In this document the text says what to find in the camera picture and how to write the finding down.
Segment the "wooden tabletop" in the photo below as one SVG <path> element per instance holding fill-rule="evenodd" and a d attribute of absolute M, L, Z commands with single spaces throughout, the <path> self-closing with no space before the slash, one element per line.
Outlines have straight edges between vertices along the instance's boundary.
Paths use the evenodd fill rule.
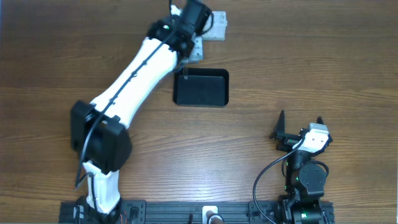
<path fill-rule="evenodd" d="M 219 0 L 224 42 L 205 42 L 194 67 L 230 74 L 225 108 L 186 108 L 162 80 L 130 127 L 123 198 L 252 200 L 263 167 L 283 153 L 268 139 L 282 109 L 287 132 L 317 116 L 334 142 L 323 200 L 337 223 L 395 223 L 398 1 Z M 70 109 L 103 92 L 134 58 L 167 1 L 3 0 L 0 42 L 0 222 L 57 222 L 74 192 Z M 284 194 L 280 166 L 258 199 Z"/>

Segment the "wood grain surface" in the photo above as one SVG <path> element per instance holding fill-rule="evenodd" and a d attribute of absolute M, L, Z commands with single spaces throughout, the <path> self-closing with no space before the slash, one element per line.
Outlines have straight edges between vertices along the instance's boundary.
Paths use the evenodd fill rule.
<path fill-rule="evenodd" d="M 323 116 L 334 142 L 324 200 L 337 223 L 395 223 L 398 151 L 398 1 L 217 0 L 224 42 L 205 42 L 194 67 L 230 74 L 225 108 L 172 102 L 161 81 L 129 130 L 124 198 L 252 200 L 254 179 L 283 155 L 267 136 Z M 165 0 L 3 0 L 0 33 L 0 222 L 57 222 L 78 165 L 70 109 L 125 69 Z M 284 194 L 280 166 L 258 198 Z"/>

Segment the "wooden table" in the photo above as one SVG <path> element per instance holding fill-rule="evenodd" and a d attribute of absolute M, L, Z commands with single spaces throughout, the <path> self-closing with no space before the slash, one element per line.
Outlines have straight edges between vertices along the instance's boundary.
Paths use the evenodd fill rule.
<path fill-rule="evenodd" d="M 121 169 L 124 198 L 252 199 L 260 170 L 283 155 L 267 138 L 285 109 L 287 131 L 323 116 L 334 142 L 324 200 L 337 223 L 395 223 L 398 1 L 219 0 L 224 42 L 205 42 L 195 67 L 230 74 L 225 108 L 172 101 L 160 82 L 134 118 Z M 78 159 L 70 109 L 104 91 L 135 56 L 167 1 L 3 0 L 0 42 L 0 222 L 57 222 Z M 258 198 L 284 194 L 280 166 Z"/>

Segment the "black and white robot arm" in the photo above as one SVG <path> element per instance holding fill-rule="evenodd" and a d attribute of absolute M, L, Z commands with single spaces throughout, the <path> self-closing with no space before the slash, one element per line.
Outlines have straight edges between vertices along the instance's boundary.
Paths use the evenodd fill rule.
<path fill-rule="evenodd" d="M 132 150 L 127 129 L 135 113 L 159 80 L 190 55 L 193 39 L 203 33 L 210 15 L 204 4 L 189 1 L 180 16 L 155 22 L 119 78 L 90 104 L 78 101 L 72 108 L 72 148 L 80 157 L 77 180 L 83 166 L 88 179 L 86 202 L 99 222 L 119 218 L 119 169 Z"/>

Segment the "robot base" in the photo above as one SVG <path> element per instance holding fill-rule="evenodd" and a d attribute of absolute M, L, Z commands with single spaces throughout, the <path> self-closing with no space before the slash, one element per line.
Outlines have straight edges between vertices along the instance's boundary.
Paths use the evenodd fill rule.
<path fill-rule="evenodd" d="M 257 201 L 269 218 L 274 219 L 276 201 Z M 62 202 L 59 223 L 97 224 L 98 222 L 85 215 L 88 205 L 84 205 L 84 212 L 80 219 L 74 219 L 75 202 Z M 202 224 L 203 206 L 217 206 L 218 213 L 227 224 L 260 224 L 269 223 L 260 215 L 253 201 L 247 202 L 146 202 L 145 200 L 122 200 L 123 223 L 128 224 Z M 335 223 L 333 204 L 322 202 L 325 213 Z"/>

